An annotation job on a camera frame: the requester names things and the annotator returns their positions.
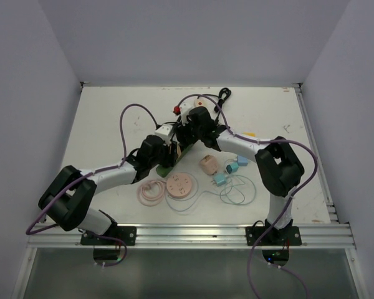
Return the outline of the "green power strip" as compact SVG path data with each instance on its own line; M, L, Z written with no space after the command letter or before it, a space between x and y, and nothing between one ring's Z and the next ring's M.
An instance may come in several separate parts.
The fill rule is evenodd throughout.
M169 175L172 172L172 170L174 169L174 167L192 149L193 144L192 145L188 145L186 147L183 147L183 146L180 146L180 147L181 147L181 150L182 150L182 154L181 154L181 157L179 159L176 159L175 150L174 151L171 150L171 153L168 155L166 161L163 162L163 163L161 163L161 164L159 164L156 167L156 173L157 173L157 175L159 175L159 177L161 177L161 178L167 177L167 175Z

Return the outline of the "beige wooden power strip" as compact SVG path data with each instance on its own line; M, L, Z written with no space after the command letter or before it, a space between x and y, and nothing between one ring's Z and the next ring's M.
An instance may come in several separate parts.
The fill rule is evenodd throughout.
M205 109L208 109L208 105L206 103L205 98L196 97L196 99L194 100L194 108L199 108L199 107L203 107Z

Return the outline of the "light pink cube adapter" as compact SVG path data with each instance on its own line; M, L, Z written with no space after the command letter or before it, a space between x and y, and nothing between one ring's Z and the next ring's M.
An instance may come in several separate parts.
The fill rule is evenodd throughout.
M199 165L203 172L210 176L216 174L219 170L219 163L213 155L206 155L199 161Z

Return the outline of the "pink round socket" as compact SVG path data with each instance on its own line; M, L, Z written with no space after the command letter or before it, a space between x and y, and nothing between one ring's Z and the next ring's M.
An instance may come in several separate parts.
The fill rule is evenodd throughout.
M166 180L166 190L170 197L184 199L193 190L193 181L189 174L175 173Z

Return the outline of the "yellow cube adapter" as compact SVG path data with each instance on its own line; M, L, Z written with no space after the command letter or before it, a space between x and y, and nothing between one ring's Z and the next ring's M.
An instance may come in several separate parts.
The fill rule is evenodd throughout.
M244 132L243 135L250 136L250 137L256 137L256 134L248 133L248 132Z

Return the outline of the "light blue charger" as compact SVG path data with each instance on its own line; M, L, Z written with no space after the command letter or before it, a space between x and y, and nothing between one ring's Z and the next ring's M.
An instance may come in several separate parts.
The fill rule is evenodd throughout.
M239 167L241 166L247 166L249 164L249 160L241 155L237 155L236 162Z

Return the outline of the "light teal charger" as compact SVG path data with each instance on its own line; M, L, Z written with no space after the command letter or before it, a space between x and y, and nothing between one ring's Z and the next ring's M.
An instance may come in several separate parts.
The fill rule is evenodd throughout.
M223 186L227 183L227 177L224 173L217 173L213 175L213 184L217 187Z

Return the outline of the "teal dual usb charger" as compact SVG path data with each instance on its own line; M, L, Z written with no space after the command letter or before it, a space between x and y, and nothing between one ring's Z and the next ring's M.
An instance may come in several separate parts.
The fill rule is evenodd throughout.
M225 166L225 172L228 174L235 173L239 169L239 165L237 162L229 163Z

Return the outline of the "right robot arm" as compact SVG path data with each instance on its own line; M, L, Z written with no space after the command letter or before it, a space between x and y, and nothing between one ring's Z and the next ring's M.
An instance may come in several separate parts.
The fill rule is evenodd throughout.
M275 245L285 240L286 227L292 224L291 206L287 201L305 172L285 138L259 141L232 134L226 125L216 123L205 107L176 106L173 113L178 116L175 135L182 150L201 141L207 148L240 155L256 163L262 184L270 194L265 237Z

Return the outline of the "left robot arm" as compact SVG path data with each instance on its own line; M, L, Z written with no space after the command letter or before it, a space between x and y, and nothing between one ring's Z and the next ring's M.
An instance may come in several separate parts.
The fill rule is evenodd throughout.
M93 232L103 244L115 241L115 221L90 207L94 195L117 186L135 184L146 178L155 166L174 166L178 144L166 143L159 136L147 136L134 154L120 164L82 171L69 165L55 177L39 199L38 206L64 231Z

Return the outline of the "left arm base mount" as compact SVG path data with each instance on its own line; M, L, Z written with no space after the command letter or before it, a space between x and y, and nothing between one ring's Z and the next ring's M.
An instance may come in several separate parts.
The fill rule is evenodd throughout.
M120 245L118 240L126 246L134 246L137 238L137 227L132 225L112 224L104 235L95 235L90 231L85 232L80 240L81 245L111 246Z

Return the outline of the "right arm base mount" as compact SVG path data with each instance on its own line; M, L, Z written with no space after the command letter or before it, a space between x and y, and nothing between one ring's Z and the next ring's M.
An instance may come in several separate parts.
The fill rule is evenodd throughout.
M302 240L298 226L291 220L283 229L272 228L258 243L260 246L301 246ZM256 221L253 225L245 227L248 246L253 246L255 241L270 227L267 220Z

